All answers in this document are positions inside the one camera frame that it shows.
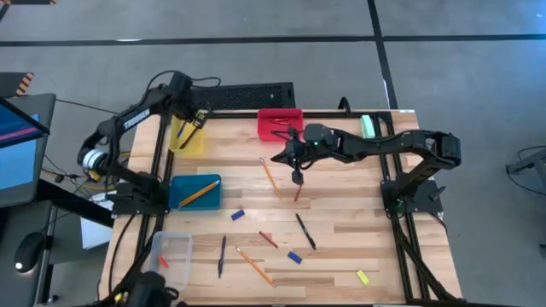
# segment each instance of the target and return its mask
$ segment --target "wooden plank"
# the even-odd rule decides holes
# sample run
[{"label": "wooden plank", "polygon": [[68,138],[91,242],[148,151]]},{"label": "wooden plank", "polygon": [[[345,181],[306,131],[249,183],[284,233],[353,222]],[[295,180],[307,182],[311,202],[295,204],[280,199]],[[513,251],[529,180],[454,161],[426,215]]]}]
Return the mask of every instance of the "wooden plank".
[{"label": "wooden plank", "polygon": [[[392,116],[396,132],[418,128],[415,113],[392,112]],[[358,119],[305,122],[360,133]],[[158,126],[158,117],[151,117],[138,126],[129,163],[132,170],[149,171]],[[220,174],[224,198],[217,211],[173,211],[166,217],[164,231],[190,233],[194,240],[189,286],[182,292],[181,299],[189,304],[396,304],[404,301],[392,228],[385,217],[379,189],[382,175],[377,157],[350,165],[333,159],[317,162],[305,171],[305,185],[299,201],[294,203],[297,187],[290,179],[292,170],[267,162],[282,193],[279,200],[258,162],[259,157],[269,158],[281,152],[284,144],[261,142],[256,119],[211,119],[202,132],[206,150],[199,156],[176,156],[173,176]],[[420,158],[412,154],[403,154],[401,158],[406,171],[420,162]],[[245,216],[232,221],[231,214],[241,208]],[[296,212],[315,240],[316,251],[311,249],[296,221]],[[107,293],[113,246],[126,221],[127,217],[119,217],[113,228],[102,273],[102,297]],[[114,285],[131,265],[139,225],[140,217],[136,217],[120,244],[114,265]],[[426,214],[415,214],[415,225],[424,261],[448,291],[460,296],[443,227]],[[259,231],[265,232],[279,248],[264,240]],[[218,257],[224,235],[227,237],[224,272],[218,279]],[[277,287],[269,285],[235,246],[240,246],[264,269]],[[296,264],[289,259],[289,252],[302,257],[303,263]],[[364,270],[370,280],[366,287],[356,277],[359,269]],[[168,285],[180,286],[180,274],[167,273],[167,276]],[[410,277],[414,293],[418,293],[412,265]]]}]

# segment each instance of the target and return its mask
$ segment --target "blue bin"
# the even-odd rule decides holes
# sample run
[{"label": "blue bin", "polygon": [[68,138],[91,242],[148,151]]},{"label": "blue bin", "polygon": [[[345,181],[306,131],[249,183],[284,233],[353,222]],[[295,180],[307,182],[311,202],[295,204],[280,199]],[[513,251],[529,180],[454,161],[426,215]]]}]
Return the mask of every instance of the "blue bin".
[{"label": "blue bin", "polygon": [[[178,208],[181,201],[197,193],[207,185],[219,180],[220,183],[200,198]],[[174,176],[171,179],[169,207],[178,211],[217,210],[222,204],[222,177],[219,175]]]}]

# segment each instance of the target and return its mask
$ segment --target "black robotic arm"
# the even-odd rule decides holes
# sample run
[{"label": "black robotic arm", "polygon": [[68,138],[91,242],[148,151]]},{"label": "black robotic arm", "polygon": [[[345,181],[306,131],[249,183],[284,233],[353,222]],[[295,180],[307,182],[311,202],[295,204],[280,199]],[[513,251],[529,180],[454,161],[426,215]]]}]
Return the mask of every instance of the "black robotic arm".
[{"label": "black robotic arm", "polygon": [[[118,185],[117,194],[107,196],[114,203],[114,214],[168,212],[168,182],[162,183],[149,173],[136,173],[122,166],[118,162],[119,140],[128,130],[154,114],[163,117],[175,115],[179,119],[194,122],[196,127],[202,127],[206,119],[193,102],[192,85],[192,78],[181,72],[173,72],[168,85],[160,84],[147,89],[137,104],[100,123],[96,131],[84,141],[78,153],[79,165],[107,179],[116,176],[126,181]],[[104,139],[107,150],[97,147]]]},{"label": "black robotic arm", "polygon": [[292,180],[303,183],[301,170],[310,168],[320,159],[334,158],[343,163],[360,161],[379,154],[419,154],[423,161],[410,173],[400,174],[396,179],[396,190],[400,196],[415,196],[417,187],[441,169],[452,169],[461,164],[459,139],[439,131],[408,130],[395,136],[364,139],[343,130],[328,128],[321,124],[305,127],[303,138],[290,129],[286,148],[271,158],[294,168]]}]

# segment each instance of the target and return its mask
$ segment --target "pencil in blue bin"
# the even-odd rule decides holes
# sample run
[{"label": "pencil in blue bin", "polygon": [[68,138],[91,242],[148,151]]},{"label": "pencil in blue bin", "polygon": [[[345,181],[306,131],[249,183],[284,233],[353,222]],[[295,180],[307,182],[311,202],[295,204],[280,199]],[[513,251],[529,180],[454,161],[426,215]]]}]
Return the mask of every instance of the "pencil in blue bin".
[{"label": "pencil in blue bin", "polygon": [[199,197],[201,197],[203,194],[205,194],[206,192],[212,190],[214,187],[216,187],[218,184],[220,183],[219,180],[217,180],[216,182],[213,182],[209,185],[207,185],[206,187],[204,187],[202,190],[198,191],[197,193],[189,196],[187,199],[185,200],[182,200],[180,202],[180,204],[178,205],[178,207],[183,207],[183,206],[186,206],[187,204],[189,204],[190,202],[198,199]]}]

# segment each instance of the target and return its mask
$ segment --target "transparent container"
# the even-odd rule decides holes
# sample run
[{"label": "transparent container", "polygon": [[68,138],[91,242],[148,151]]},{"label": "transparent container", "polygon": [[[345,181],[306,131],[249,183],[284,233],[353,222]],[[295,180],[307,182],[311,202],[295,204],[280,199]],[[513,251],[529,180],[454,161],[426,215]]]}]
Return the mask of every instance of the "transparent container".
[{"label": "transparent container", "polygon": [[[164,231],[155,233],[148,270],[161,274],[165,277],[167,286],[181,292],[188,286],[193,244],[190,234]],[[159,256],[166,261],[168,267],[160,262]]]}]

